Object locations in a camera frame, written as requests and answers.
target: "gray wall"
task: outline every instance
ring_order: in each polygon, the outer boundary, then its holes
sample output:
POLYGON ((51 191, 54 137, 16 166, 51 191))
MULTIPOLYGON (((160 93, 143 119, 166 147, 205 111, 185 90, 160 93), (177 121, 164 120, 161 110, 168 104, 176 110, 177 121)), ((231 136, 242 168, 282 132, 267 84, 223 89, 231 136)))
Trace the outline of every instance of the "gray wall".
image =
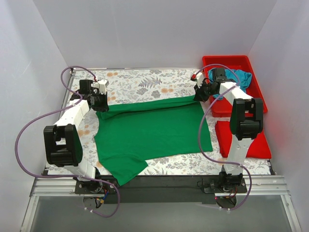
POLYGON ((34 0, 69 65, 199 67, 248 54, 276 0, 34 0))
POLYGON ((272 164, 283 174, 303 231, 309 231, 309 2, 278 1, 249 57, 269 112, 272 164))
MULTIPOLYGON (((15 138, 31 119, 61 106, 65 67, 32 0, 0 1, 0 231, 20 230, 33 184, 15 160, 15 138)), ((21 160, 37 174, 46 162, 42 131, 56 117, 30 126, 20 141, 21 160)))

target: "blue cloth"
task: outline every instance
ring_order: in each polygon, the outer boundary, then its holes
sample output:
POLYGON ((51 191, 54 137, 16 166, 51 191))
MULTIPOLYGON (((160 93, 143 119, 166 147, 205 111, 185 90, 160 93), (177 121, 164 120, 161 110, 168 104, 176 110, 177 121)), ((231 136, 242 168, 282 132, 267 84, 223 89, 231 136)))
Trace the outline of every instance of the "blue cloth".
MULTIPOLYGON (((212 82, 212 70, 210 69, 208 71, 208 78, 211 80, 212 82)), ((252 80, 252 74, 250 72, 244 72, 243 70, 234 70, 234 73, 239 77, 240 79, 240 85, 239 87, 241 88, 242 91, 246 92, 246 88, 249 87, 251 80, 252 80)), ((226 69, 225 70, 225 75, 227 77, 227 79, 233 79, 237 82, 236 77, 233 75, 233 73, 229 70, 226 69)), ((213 95, 214 98, 217 98, 219 96, 219 94, 215 94, 213 95)))

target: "red cloth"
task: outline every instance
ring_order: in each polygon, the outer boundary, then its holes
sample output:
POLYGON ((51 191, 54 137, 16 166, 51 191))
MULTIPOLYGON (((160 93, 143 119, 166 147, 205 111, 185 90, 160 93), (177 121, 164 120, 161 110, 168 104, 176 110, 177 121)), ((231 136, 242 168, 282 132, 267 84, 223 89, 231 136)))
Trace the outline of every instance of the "red cloth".
MULTIPOLYGON (((215 126, 216 134, 219 141, 220 153, 224 158, 227 158, 232 144, 232 132, 230 123, 217 121, 215 126)), ((264 132, 258 134, 256 139, 249 147, 247 158, 270 159, 271 152, 269 150, 264 132)))

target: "green towel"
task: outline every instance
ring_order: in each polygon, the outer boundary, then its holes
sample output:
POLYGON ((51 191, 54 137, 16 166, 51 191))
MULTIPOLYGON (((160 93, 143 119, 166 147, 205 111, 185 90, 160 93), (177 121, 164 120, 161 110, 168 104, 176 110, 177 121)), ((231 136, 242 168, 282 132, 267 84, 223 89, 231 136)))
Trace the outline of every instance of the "green towel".
MULTIPOLYGON (((199 152, 197 131, 203 110, 193 96, 111 105, 97 116, 98 159, 120 185, 143 171, 145 160, 199 152)), ((207 123, 202 146, 212 151, 207 123)))

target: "floral pattern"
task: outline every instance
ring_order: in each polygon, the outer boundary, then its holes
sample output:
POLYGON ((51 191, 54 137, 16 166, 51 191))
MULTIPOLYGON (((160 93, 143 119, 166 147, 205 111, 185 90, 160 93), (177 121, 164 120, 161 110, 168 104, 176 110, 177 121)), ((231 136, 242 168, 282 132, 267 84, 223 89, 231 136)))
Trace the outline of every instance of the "floral pattern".
MULTIPOLYGON (((104 70, 94 71, 98 80, 109 80, 108 103, 123 104, 135 102, 149 102, 160 99, 184 97, 194 95, 194 83, 190 76, 195 70, 104 70)), ((80 79, 92 79, 85 71, 76 71, 71 88, 79 88, 80 79)), ((206 110, 209 103, 201 104, 206 110)), ((226 160, 220 154, 220 148, 215 133, 217 120, 228 121, 229 118, 214 118, 209 112, 206 116, 211 134, 212 152, 207 154, 215 160, 226 160)), ((97 147, 94 136, 98 131, 98 118, 93 110, 90 110, 82 120, 78 133, 83 145, 84 158, 97 167, 101 174, 110 174, 104 163, 98 161, 97 147)), ((214 175, 221 171, 221 165, 210 162, 201 153, 175 155, 147 160, 148 167, 141 175, 214 175)), ((251 174, 270 174, 266 159, 245 160, 244 165, 251 174)), ((63 168, 51 165, 48 174, 70 174, 63 168)))

